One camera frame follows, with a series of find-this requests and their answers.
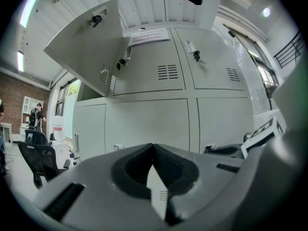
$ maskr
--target black office chair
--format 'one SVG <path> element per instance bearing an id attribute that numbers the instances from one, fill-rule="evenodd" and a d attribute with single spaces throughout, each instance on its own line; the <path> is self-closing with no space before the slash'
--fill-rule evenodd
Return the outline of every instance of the black office chair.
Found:
<path id="1" fill-rule="evenodd" d="M 31 146 L 25 142 L 18 142 L 19 150 L 33 173 L 33 182 L 36 188 L 43 184 L 41 176 L 50 181 L 62 172 L 69 169 L 71 161 L 66 159 L 63 169 L 59 169 L 56 163 L 55 150 L 46 145 Z"/>
<path id="2" fill-rule="evenodd" d="M 35 146 L 35 145 L 48 145 L 48 140 L 45 136 L 45 134 L 31 130 L 31 129 L 26 129 L 26 139 L 25 142 L 28 145 Z"/>

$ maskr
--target window railing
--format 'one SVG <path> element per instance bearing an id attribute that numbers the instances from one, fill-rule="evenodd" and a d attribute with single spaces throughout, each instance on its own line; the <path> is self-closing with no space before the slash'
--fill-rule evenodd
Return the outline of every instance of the window railing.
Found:
<path id="1" fill-rule="evenodd" d="M 277 59 L 281 68 L 288 65 L 301 55 L 304 50 L 305 41 L 303 36 L 298 32 L 294 38 L 279 51 L 274 57 Z"/>

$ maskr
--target person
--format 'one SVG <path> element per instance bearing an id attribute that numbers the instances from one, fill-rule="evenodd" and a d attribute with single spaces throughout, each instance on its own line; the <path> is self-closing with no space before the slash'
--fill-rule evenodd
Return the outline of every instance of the person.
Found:
<path id="1" fill-rule="evenodd" d="M 42 132 L 42 120 L 46 122 L 43 115 L 42 105 L 37 104 L 37 107 L 32 109 L 29 116 L 29 129 Z"/>
<path id="2" fill-rule="evenodd" d="M 4 107 L 3 102 L 0 99 L 0 123 L 4 120 Z M 4 138 L 2 135 L 0 135 L 0 160 L 1 164 L 4 167 L 4 169 L 7 171 L 9 170 L 9 167 L 5 163 L 5 154 L 4 154 Z"/>

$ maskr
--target open cabinet door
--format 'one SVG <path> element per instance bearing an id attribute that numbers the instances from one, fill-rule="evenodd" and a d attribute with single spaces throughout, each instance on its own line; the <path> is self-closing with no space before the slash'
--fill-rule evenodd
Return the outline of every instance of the open cabinet door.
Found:
<path id="1" fill-rule="evenodd" d="M 101 15 L 95 27 L 89 20 Z M 116 0 L 98 5 L 67 24 L 44 51 L 102 96 L 107 96 L 116 53 L 123 38 Z"/>

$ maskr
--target backpack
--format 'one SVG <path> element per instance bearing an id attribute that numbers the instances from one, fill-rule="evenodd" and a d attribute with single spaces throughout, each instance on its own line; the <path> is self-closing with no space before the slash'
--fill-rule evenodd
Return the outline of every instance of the backpack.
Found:
<path id="1" fill-rule="evenodd" d="M 32 127 L 36 127 L 38 125 L 38 116 L 37 113 L 39 112 L 39 109 L 35 110 L 32 109 L 31 113 L 29 115 L 29 125 Z"/>

